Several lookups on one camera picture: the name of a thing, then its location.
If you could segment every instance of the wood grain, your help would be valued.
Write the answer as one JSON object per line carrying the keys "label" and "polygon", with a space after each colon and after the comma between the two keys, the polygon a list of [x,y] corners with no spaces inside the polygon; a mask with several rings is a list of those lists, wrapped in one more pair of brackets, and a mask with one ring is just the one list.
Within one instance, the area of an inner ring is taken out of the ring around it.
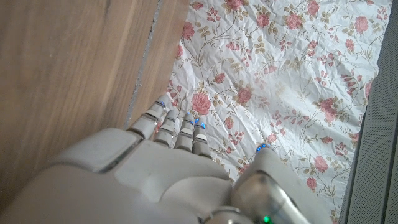
{"label": "wood grain", "polygon": [[188,13],[188,3],[187,0],[163,3],[130,124],[145,112],[152,102],[166,92],[177,54],[178,42]]}
{"label": "wood grain", "polygon": [[[100,129],[123,127],[158,4],[1,2],[0,210],[49,158]],[[178,0],[170,2],[178,5]],[[152,42],[175,54],[180,31],[173,34],[169,27],[162,35],[177,35],[174,41],[160,36]],[[152,64],[171,71],[173,58],[161,53],[151,58]],[[164,70],[164,79],[170,71]]]}

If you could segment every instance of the floral bedsheet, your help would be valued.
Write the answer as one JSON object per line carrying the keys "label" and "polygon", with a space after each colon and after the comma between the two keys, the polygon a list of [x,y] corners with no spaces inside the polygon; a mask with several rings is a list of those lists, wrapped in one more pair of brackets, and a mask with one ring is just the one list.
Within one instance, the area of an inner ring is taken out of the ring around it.
{"label": "floral bedsheet", "polygon": [[391,4],[192,1],[169,108],[206,120],[232,181],[270,144],[337,223]]}

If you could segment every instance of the wrinkled fabric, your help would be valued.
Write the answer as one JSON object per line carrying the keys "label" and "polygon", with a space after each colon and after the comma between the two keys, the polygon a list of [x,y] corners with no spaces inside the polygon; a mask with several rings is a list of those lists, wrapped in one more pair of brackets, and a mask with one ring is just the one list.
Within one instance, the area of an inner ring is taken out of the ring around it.
{"label": "wrinkled fabric", "polygon": [[389,0],[192,1],[169,108],[206,121],[211,156],[231,180],[269,144],[262,150],[278,153],[336,223],[390,9]]}

